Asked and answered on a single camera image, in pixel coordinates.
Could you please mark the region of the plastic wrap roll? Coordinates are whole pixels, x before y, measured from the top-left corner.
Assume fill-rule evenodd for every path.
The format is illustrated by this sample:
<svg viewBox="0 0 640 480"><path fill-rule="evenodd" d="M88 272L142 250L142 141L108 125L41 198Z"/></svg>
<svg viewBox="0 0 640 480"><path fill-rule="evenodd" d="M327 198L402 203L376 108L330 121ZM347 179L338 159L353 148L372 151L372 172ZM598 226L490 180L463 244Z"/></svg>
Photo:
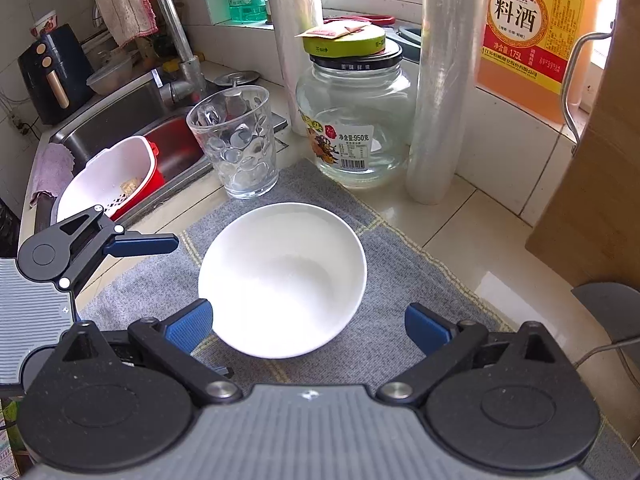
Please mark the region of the plastic wrap roll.
<svg viewBox="0 0 640 480"><path fill-rule="evenodd" d="M300 136L306 136L306 125L298 111L295 90L299 77L306 72L310 61L298 35L322 23L321 0L268 2L292 130Z"/></svg>
<svg viewBox="0 0 640 480"><path fill-rule="evenodd" d="M423 0L416 114L406 188L439 203L456 172L475 89L487 0Z"/></svg>

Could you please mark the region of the large glass jar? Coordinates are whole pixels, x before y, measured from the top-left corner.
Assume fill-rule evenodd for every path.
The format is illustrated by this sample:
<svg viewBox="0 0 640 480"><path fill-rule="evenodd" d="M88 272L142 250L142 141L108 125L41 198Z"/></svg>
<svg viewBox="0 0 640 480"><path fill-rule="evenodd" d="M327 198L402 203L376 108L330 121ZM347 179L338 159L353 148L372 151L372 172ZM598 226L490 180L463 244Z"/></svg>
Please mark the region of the large glass jar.
<svg viewBox="0 0 640 480"><path fill-rule="evenodd" d="M298 35L310 67L295 90L317 167L345 188L376 188L408 158L416 89L402 47L378 25L337 20Z"/></svg>

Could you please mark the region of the purple cloth at sink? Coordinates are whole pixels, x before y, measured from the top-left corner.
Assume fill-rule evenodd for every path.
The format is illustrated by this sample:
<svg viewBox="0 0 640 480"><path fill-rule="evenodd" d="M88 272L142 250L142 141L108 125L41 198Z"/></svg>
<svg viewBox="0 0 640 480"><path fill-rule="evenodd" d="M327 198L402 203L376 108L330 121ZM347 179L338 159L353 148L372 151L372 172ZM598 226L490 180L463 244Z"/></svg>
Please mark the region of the purple cloth at sink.
<svg viewBox="0 0 640 480"><path fill-rule="evenodd" d="M63 144L48 143L36 155L29 205L35 206L40 196L58 198L73 180L75 159Z"/></svg>

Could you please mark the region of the black air fryer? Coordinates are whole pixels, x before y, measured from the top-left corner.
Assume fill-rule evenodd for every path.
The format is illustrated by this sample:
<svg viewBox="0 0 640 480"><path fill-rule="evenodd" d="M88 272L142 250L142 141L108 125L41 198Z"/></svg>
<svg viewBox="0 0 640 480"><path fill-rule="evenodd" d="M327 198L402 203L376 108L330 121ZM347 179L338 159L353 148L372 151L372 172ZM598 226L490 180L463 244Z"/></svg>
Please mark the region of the black air fryer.
<svg viewBox="0 0 640 480"><path fill-rule="evenodd" d="M69 24L46 32L17 59L27 92L41 119L54 126L94 96L88 58Z"/></svg>

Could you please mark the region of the orange cooking wine jug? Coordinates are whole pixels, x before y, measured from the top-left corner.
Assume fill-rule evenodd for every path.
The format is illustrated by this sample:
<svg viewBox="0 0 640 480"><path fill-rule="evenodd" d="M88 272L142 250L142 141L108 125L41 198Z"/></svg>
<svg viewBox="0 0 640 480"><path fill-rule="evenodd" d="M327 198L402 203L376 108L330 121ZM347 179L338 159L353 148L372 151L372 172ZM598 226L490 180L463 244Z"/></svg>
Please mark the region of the orange cooking wine jug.
<svg viewBox="0 0 640 480"><path fill-rule="evenodd" d="M477 83L559 124L575 42L597 25L601 0L488 0Z"/></svg>

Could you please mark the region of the white colander red basin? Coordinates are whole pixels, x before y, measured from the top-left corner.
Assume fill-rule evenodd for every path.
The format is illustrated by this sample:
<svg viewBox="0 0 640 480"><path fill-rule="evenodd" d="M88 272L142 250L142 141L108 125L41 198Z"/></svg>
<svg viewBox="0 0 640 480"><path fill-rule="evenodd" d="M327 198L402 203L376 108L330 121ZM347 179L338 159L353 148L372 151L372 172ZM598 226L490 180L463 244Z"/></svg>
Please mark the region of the white colander red basin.
<svg viewBox="0 0 640 480"><path fill-rule="evenodd" d="M158 191L160 150L144 136L130 136L90 159L60 196L55 220L60 222L89 207L100 205L117 220Z"/></svg>

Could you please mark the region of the grey checked cloth mat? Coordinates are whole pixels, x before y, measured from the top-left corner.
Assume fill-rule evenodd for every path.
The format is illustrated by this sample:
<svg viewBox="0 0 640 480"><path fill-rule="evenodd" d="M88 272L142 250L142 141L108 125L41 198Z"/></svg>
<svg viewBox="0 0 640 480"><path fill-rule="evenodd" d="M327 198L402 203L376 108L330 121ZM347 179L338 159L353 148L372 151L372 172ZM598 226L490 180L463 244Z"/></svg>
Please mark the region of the grey checked cloth mat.
<svg viewBox="0 0 640 480"><path fill-rule="evenodd" d="M205 363L235 371L247 398L211 408L186 443L138 479L480 479L371 387L419 352L402 308L497 327L474 295L309 162L254 203L230 200L82 308L102 330L166 316L203 297Z"/></svg>

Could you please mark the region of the steel faucet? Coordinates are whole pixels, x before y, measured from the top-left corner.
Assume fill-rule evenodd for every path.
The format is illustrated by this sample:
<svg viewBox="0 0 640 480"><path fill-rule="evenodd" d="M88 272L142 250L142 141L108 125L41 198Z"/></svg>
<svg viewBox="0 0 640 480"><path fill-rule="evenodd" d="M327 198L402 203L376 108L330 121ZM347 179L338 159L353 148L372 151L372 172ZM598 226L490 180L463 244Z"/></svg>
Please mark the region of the steel faucet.
<svg viewBox="0 0 640 480"><path fill-rule="evenodd" d="M204 98L206 80L201 70L201 63L193 53L186 33L179 20L178 13L172 0L157 0L178 57L180 58L180 79L160 88L160 95L168 104L178 104L184 99L197 103Z"/></svg>

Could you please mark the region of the bamboo cutting board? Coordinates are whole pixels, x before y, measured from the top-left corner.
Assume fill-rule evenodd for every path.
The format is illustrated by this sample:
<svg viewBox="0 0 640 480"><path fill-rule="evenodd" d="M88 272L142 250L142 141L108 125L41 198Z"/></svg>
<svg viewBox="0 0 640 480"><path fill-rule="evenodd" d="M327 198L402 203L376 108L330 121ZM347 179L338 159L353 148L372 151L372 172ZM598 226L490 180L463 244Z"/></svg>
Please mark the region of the bamboo cutting board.
<svg viewBox="0 0 640 480"><path fill-rule="evenodd" d="M639 286L639 0L620 0L582 142L526 248L573 286Z"/></svg>

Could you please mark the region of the clear drinking glass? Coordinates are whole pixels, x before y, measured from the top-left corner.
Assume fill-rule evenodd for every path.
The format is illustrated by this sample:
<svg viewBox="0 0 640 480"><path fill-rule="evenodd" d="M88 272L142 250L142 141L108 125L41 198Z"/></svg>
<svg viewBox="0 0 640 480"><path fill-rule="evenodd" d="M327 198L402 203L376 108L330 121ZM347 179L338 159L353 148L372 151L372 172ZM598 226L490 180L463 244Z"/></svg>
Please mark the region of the clear drinking glass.
<svg viewBox="0 0 640 480"><path fill-rule="evenodd" d="M277 183L270 94L250 84L221 90L191 108L186 124L232 198L249 200Z"/></svg>

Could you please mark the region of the pink white dish rag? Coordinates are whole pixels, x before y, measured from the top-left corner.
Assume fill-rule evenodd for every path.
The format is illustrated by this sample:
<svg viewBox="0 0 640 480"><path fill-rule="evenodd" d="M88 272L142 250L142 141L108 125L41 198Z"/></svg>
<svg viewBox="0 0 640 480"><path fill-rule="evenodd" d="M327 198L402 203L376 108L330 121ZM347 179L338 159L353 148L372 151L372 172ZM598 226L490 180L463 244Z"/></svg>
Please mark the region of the pink white dish rag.
<svg viewBox="0 0 640 480"><path fill-rule="evenodd" d="M96 0L96 7L119 47L158 32L151 0Z"/></svg>

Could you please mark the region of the white bowl front left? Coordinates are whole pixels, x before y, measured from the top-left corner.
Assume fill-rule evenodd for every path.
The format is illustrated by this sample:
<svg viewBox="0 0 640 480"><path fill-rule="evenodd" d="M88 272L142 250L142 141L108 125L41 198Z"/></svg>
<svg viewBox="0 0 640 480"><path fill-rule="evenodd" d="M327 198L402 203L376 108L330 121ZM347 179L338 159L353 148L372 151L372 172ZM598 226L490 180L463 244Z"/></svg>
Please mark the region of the white bowl front left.
<svg viewBox="0 0 640 480"><path fill-rule="evenodd" d="M334 339L355 316L367 286L366 254L339 216L304 203L259 207L212 241L198 294L213 331L254 358L291 359Z"/></svg>

